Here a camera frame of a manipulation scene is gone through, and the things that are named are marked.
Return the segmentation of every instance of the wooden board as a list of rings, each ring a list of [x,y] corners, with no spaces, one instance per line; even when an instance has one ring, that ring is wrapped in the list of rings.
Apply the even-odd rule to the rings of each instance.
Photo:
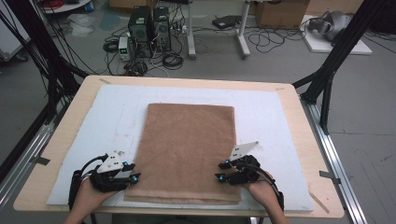
[[[309,193],[315,198],[314,211],[312,213],[287,213],[286,215],[288,217],[342,217],[344,215],[343,206],[340,203],[332,181],[318,175],[318,171],[327,171],[327,168],[296,90],[290,84],[106,76],[89,76],[85,78],[73,103],[69,106],[42,154],[42,157],[50,159],[50,163],[47,166],[37,165],[35,167],[14,203],[15,209],[20,211],[68,211],[68,207],[64,205],[47,205],[47,200],[55,184],[62,161],[76,138],[78,128],[90,110],[100,87],[106,84],[276,92],[284,109],[290,134],[307,181]],[[228,209],[196,210],[102,207],[98,212],[197,216],[266,216],[264,211],[235,211]]]

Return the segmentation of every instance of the hand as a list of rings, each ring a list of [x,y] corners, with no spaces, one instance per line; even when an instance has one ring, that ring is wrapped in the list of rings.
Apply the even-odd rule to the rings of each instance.
[[[82,181],[72,211],[64,224],[80,224],[86,216],[93,213],[100,205],[117,192],[103,193],[95,189],[89,178]]]
[[[247,189],[253,199],[265,208],[271,223],[288,223],[285,214],[279,206],[274,189],[267,181],[259,179],[259,181],[254,183],[243,184],[242,187]]]

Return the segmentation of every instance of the folded cloth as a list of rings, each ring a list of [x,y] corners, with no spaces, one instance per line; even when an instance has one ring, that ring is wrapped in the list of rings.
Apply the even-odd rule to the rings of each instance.
[[[240,187],[220,184],[215,177],[234,145],[231,106],[148,105],[134,159],[134,170],[142,175],[128,187],[124,200],[237,204]]]

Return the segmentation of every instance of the white sheet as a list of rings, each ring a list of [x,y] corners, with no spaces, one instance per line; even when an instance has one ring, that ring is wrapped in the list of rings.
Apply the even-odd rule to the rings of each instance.
[[[113,150],[124,151],[124,159],[133,161],[143,130],[147,105],[176,103],[194,105],[231,105],[235,109],[237,144],[259,141],[253,155],[276,179],[285,195],[285,211],[310,212],[313,204],[299,163],[288,124],[276,92],[235,91],[104,85],[84,119],[75,142],[68,151],[48,204],[67,204],[73,172],[92,158]],[[243,190],[238,205],[197,205],[135,203],[123,200],[124,191],[104,203],[105,206],[202,208],[261,210]]]

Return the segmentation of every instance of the concrete floor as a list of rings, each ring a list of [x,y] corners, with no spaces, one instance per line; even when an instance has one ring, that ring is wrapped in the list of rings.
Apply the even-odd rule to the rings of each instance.
[[[75,10],[70,13],[84,13]],[[87,37],[66,35],[70,46],[93,70],[106,69],[106,53],[102,46],[112,32],[126,26],[121,17],[119,24],[104,30],[104,17],[109,11],[106,2],[89,15],[95,17],[95,31]],[[57,15],[64,20],[67,13]],[[201,18],[195,24],[211,26],[211,18]],[[187,56],[185,36],[181,56],[185,61],[178,70],[150,70],[147,77],[198,78],[258,82],[292,83],[319,69],[327,53],[311,53],[303,40],[286,42],[269,53],[260,53],[248,43],[251,56],[242,60],[241,50],[234,33],[196,33],[197,59]],[[396,42],[378,37],[373,40],[396,50]],[[346,170],[349,181],[358,197],[368,223],[396,223],[396,63],[395,53],[372,41],[362,39],[373,51],[370,56],[350,55],[338,70],[332,87],[329,131]],[[87,70],[82,63],[78,66]],[[122,72],[123,62],[116,56],[111,70]],[[304,92],[305,87],[298,89]],[[46,103],[46,93],[38,70],[32,60],[27,63],[12,60],[0,67],[0,162],[18,143],[34,118]],[[0,223],[60,223],[65,213],[27,213],[12,208],[14,195],[0,211]],[[99,216],[99,223],[109,223],[111,216]],[[290,223],[349,223],[342,219],[291,218]]]

